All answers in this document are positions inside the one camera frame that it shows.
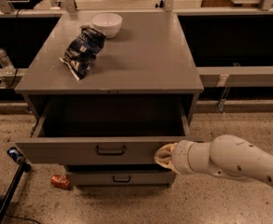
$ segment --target gray tabletop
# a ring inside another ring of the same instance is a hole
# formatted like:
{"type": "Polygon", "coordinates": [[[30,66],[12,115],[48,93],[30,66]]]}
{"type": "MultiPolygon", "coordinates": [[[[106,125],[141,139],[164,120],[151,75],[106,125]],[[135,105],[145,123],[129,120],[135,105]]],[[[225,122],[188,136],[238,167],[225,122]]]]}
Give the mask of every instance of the gray tabletop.
{"type": "Polygon", "coordinates": [[[76,81],[59,57],[97,13],[65,13],[15,91],[21,94],[201,92],[180,22],[171,12],[117,12],[119,33],[107,39],[91,72],[76,81]]]}

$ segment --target black cable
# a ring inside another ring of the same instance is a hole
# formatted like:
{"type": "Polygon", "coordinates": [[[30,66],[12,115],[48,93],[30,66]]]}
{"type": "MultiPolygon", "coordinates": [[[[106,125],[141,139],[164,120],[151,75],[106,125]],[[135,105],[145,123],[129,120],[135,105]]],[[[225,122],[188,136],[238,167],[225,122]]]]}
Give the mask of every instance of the black cable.
{"type": "Polygon", "coordinates": [[[18,9],[17,10],[17,12],[16,12],[16,16],[15,16],[15,31],[16,31],[16,51],[17,51],[17,53],[16,53],[16,71],[15,71],[15,74],[14,74],[14,78],[13,78],[13,80],[12,80],[12,83],[11,84],[9,84],[8,86],[7,86],[7,88],[11,88],[13,85],[14,85],[14,83],[15,83],[15,80],[16,80],[16,75],[17,75],[17,73],[18,73],[18,67],[19,67],[19,64],[18,64],[18,62],[19,62],[19,59],[18,59],[18,48],[19,48],[19,31],[18,31],[18,21],[17,21],[17,19],[18,19],[18,15],[19,15],[19,12],[21,11],[21,9],[18,9]]]}
{"type": "Polygon", "coordinates": [[[5,216],[10,217],[10,218],[16,218],[16,219],[19,219],[19,220],[28,220],[28,221],[35,222],[35,223],[37,223],[37,224],[41,224],[41,222],[38,222],[37,220],[33,220],[33,219],[31,219],[31,218],[16,217],[16,216],[12,216],[12,215],[9,215],[9,214],[5,214],[5,216]]]}

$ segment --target drawer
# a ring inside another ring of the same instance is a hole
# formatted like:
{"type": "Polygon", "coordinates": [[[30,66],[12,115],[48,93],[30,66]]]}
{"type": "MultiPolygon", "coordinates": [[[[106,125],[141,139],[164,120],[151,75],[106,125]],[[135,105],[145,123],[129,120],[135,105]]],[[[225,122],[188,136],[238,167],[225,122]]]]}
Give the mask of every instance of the drawer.
{"type": "Polygon", "coordinates": [[[151,169],[110,170],[109,171],[76,171],[66,172],[71,185],[74,186],[132,186],[132,185],[165,185],[171,186],[176,174],[168,170],[151,169]]]}
{"type": "Polygon", "coordinates": [[[31,138],[17,143],[31,163],[153,164],[155,151],[185,139],[181,95],[53,95],[31,138]]]}

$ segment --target red object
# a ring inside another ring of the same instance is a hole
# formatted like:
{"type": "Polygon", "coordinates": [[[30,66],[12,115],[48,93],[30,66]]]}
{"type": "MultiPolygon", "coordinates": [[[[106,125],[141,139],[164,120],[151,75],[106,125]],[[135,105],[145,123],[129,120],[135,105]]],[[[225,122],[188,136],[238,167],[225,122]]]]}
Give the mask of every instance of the red object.
{"type": "Polygon", "coordinates": [[[69,189],[70,188],[69,180],[64,175],[54,175],[51,178],[50,182],[56,188],[60,188],[60,189],[69,189]]]}

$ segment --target black pole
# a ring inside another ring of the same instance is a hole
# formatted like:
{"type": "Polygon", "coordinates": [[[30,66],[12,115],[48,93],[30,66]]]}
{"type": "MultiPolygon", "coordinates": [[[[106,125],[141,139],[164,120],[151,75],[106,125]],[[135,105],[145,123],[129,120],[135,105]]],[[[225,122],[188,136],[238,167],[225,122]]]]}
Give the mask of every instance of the black pole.
{"type": "Polygon", "coordinates": [[[9,206],[9,203],[11,202],[11,199],[14,195],[14,192],[19,184],[19,181],[21,180],[22,178],[22,174],[23,172],[27,172],[29,171],[30,169],[30,164],[27,164],[25,161],[23,161],[19,167],[18,167],[18,170],[16,172],[16,174],[14,175],[14,178],[8,188],[8,191],[7,191],[7,194],[5,196],[5,199],[3,201],[3,203],[1,204],[0,206],[0,223],[2,222],[4,216],[5,216],[5,213],[7,211],[7,208],[9,206]]]}

